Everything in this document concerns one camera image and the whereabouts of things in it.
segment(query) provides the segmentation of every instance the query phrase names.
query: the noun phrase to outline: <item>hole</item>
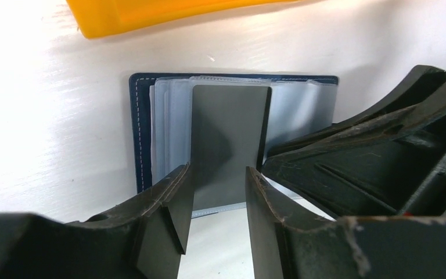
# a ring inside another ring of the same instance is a hole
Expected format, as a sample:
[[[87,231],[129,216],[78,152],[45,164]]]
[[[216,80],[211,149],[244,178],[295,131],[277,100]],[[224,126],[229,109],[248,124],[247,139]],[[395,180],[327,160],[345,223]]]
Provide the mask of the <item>hole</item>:
[[[107,220],[109,217],[105,214],[97,214],[94,216],[91,216],[90,219],[86,220],[86,222],[97,222],[97,221],[103,221],[103,220]]]
[[[401,129],[404,127],[404,125],[399,124],[396,125],[394,127],[390,127],[389,129],[384,131],[384,134],[386,135],[396,135],[397,133],[399,133],[399,131],[401,131]]]

